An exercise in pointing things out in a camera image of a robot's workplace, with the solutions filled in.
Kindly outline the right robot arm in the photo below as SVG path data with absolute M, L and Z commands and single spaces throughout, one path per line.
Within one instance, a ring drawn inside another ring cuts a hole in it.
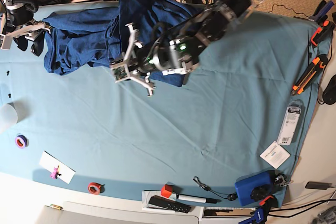
M 40 56 L 44 49 L 45 33 L 51 27 L 43 21 L 36 21 L 38 11 L 36 0 L 1 0 L 1 49 L 9 50 L 12 43 L 21 51 L 26 51 L 32 42 L 31 52 Z

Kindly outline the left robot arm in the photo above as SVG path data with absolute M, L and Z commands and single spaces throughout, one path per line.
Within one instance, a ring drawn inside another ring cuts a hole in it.
M 213 0 L 199 13 L 166 29 L 156 39 L 143 45 L 138 29 L 128 24 L 129 44 L 123 58 L 111 66 L 116 82 L 134 81 L 152 96 L 155 84 L 150 80 L 161 74 L 169 77 L 188 75 L 199 65 L 200 54 L 220 40 L 229 26 L 239 24 L 264 0 Z

